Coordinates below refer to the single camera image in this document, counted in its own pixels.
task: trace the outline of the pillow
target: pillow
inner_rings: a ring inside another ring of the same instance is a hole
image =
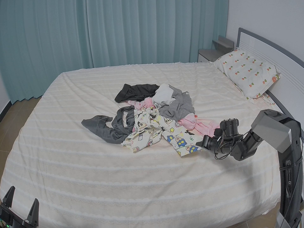
[[[273,64],[244,49],[227,53],[213,64],[237,86],[248,100],[261,96],[280,77],[280,73]]]

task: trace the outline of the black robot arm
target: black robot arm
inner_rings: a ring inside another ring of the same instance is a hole
[[[238,133],[237,119],[224,120],[214,131],[214,137],[204,136],[201,146],[215,154],[216,159],[233,156],[242,161],[255,154],[265,140],[278,151],[281,176],[281,206],[277,215],[278,228],[296,228],[301,219],[299,211],[302,197],[301,124],[274,110],[262,110],[247,135]]]

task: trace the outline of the curtain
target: curtain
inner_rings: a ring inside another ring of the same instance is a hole
[[[227,15],[228,0],[0,0],[0,70],[14,103],[64,71],[195,62]]]
[[[0,0],[0,69],[11,102],[92,68],[86,0]]]
[[[228,0],[87,0],[94,67],[196,62],[226,35]]]

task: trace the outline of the bed sheet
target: bed sheet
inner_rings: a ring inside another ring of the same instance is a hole
[[[39,227],[227,227],[275,207],[280,198],[276,151],[222,161],[203,150],[181,158],[164,139],[133,153],[81,125],[114,117],[124,83],[168,83],[192,97],[203,121],[238,118],[250,129],[262,98],[247,101],[210,63],[146,64],[60,74],[47,89],[10,152],[0,197],[16,187],[12,210],[26,218],[37,198]]]

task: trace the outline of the clothing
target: clothing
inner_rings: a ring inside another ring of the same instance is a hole
[[[203,136],[191,133],[178,122],[161,116],[158,109],[135,110],[134,117],[135,131],[122,143],[134,153],[160,141],[161,134],[180,156],[202,149],[195,144],[202,141]]]
[[[173,89],[168,84],[161,84],[152,97],[152,102],[156,108],[161,108],[164,105],[169,105],[175,98],[172,98]]]
[[[142,108],[155,108],[152,98],[147,97],[143,101],[128,101],[128,104],[133,105],[135,109],[140,110]]]
[[[143,101],[147,97],[152,97],[155,95],[155,91],[159,88],[157,85],[127,85],[124,84],[123,89],[115,97],[117,103],[135,100]]]
[[[123,113],[127,112],[126,124],[123,125]],[[91,119],[82,120],[81,124],[89,129],[93,134],[101,137],[108,143],[122,143],[126,137],[132,133],[134,127],[134,106],[122,107],[117,111],[117,116],[112,121],[112,117],[109,116],[94,116]],[[112,121],[112,127],[106,126],[106,122]]]
[[[201,120],[195,118],[193,113],[189,113],[185,118],[178,121],[179,124],[183,125],[188,130],[195,129],[200,135],[214,136],[215,128],[219,128],[219,124],[211,121],[209,124],[203,124]]]
[[[189,92],[186,91],[182,93],[180,89],[177,89],[171,85],[169,86],[171,89],[173,89],[172,97],[175,98],[175,101],[160,108],[159,114],[178,121],[185,118],[189,113],[195,113]]]

